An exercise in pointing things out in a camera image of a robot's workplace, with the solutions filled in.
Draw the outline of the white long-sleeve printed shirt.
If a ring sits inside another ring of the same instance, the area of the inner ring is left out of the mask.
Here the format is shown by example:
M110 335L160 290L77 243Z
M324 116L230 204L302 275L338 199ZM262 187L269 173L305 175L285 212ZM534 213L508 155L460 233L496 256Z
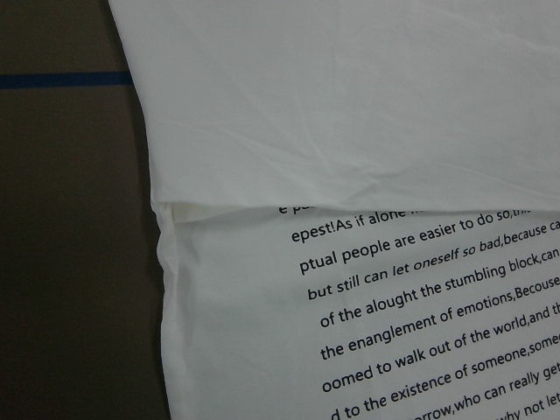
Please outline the white long-sleeve printed shirt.
M558 418L558 2L110 9L172 418Z

